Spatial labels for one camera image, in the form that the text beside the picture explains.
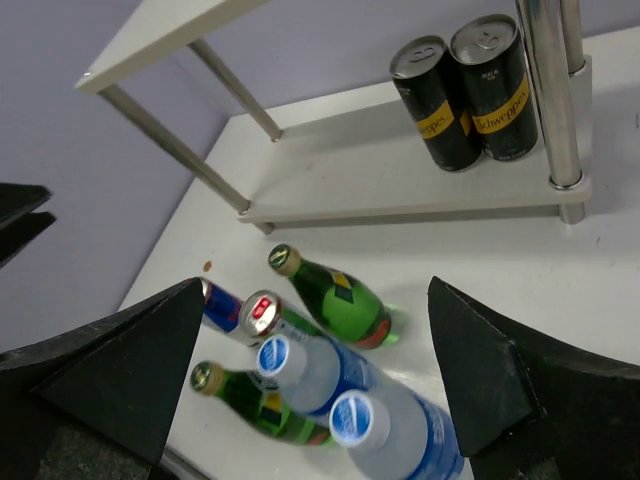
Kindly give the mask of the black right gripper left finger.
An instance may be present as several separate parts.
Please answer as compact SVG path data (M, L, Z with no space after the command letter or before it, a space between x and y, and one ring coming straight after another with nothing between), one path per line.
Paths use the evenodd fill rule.
M163 455L204 310L187 279L1 355L4 479L147 479Z

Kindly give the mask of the blue label water bottle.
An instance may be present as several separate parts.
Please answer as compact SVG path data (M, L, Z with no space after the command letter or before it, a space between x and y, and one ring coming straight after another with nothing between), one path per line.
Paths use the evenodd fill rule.
M293 412L324 427L329 425L329 412L339 395L353 389L368 391L391 381L360 354L323 337L295 340L274 335L260 347L256 369L277 384Z
M369 479L457 479L464 468L450 415L405 387L341 394L329 428Z

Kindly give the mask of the green glass bottle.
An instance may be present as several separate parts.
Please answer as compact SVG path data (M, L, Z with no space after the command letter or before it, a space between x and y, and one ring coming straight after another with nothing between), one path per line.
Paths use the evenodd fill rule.
M312 317L335 338L369 350L398 340L391 310L359 279L312 262L289 244L276 245L268 264L289 280Z
M202 361L192 369L189 383L196 393L224 402L264 436L296 446L335 444L327 427L296 414L277 385L255 371L227 370L219 363Z

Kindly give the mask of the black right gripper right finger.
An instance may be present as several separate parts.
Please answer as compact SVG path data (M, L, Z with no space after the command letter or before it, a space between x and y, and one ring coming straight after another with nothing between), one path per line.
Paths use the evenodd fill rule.
M428 314L475 478L638 478L638 366L525 326L438 277Z

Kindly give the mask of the blue silver energy can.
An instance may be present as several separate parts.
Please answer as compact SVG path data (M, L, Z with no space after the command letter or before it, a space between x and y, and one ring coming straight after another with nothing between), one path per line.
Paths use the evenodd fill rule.
M242 345L257 348L260 342L246 334L239 324L242 301L204 277L199 280L204 297L203 323Z
M243 302L238 318L241 331L256 340L276 334L295 340L325 335L306 313L271 290L250 295Z

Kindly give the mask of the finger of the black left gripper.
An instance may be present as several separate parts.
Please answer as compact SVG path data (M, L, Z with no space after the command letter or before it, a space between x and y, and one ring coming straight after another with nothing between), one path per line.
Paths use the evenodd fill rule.
M48 211L37 212L51 196L42 185L1 184L1 267L56 221Z

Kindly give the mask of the green glass bottle front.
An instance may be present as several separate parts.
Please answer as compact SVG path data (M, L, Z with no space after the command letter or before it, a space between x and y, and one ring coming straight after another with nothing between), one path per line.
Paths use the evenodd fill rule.
M327 427L296 414L277 385L255 371L227 370L219 363L202 361L192 369L189 383L196 393L224 402L264 436L296 446L335 444Z

